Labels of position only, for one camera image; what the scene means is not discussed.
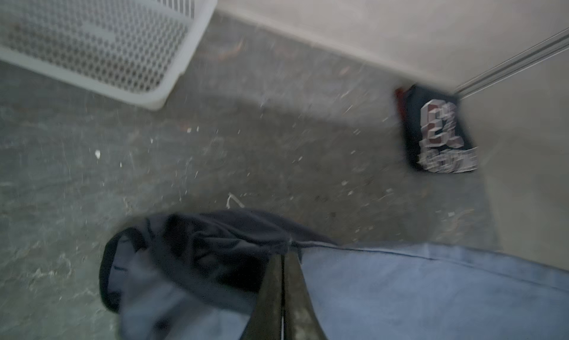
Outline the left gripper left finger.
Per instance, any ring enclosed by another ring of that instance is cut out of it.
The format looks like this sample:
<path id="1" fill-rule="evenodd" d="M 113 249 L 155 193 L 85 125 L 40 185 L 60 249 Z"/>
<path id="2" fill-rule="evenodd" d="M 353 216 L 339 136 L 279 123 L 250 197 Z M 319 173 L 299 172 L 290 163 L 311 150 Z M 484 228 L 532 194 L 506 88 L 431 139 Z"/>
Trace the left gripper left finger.
<path id="1" fill-rule="evenodd" d="M 241 340 L 282 338 L 282 256 L 271 257 L 265 270 L 256 305 L 240 337 Z"/>

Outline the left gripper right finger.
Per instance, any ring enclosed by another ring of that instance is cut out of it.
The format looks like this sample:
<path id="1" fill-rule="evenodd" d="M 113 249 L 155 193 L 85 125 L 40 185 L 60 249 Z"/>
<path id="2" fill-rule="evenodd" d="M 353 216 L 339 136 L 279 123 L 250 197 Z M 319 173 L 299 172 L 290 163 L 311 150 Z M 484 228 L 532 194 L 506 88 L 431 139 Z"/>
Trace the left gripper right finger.
<path id="1" fill-rule="evenodd" d="M 284 256 L 284 339 L 327 339 L 315 314 L 297 252 Z"/>

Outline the grey-blue tank top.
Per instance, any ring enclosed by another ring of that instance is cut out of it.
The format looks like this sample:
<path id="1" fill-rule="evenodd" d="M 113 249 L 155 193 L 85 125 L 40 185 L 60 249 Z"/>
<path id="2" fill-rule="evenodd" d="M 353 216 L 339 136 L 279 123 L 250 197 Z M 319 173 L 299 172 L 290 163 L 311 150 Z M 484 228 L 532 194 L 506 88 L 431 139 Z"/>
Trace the grey-blue tank top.
<path id="1" fill-rule="evenodd" d="M 340 246 L 244 208 L 148 216 L 105 246 L 122 339 L 240 339 L 269 260 L 297 252 L 327 339 L 566 339 L 568 273 L 430 243 Z"/>

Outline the navy red-trimmed tank top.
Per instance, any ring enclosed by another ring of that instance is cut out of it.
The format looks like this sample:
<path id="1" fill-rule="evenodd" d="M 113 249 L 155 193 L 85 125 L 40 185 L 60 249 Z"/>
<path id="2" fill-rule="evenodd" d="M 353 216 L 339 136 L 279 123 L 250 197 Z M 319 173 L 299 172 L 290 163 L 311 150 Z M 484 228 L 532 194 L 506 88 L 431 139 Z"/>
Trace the navy red-trimmed tank top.
<path id="1" fill-rule="evenodd" d="M 478 168 L 477 146 L 459 119 L 459 98 L 422 85 L 394 92 L 405 156 L 417 171 L 462 174 Z"/>

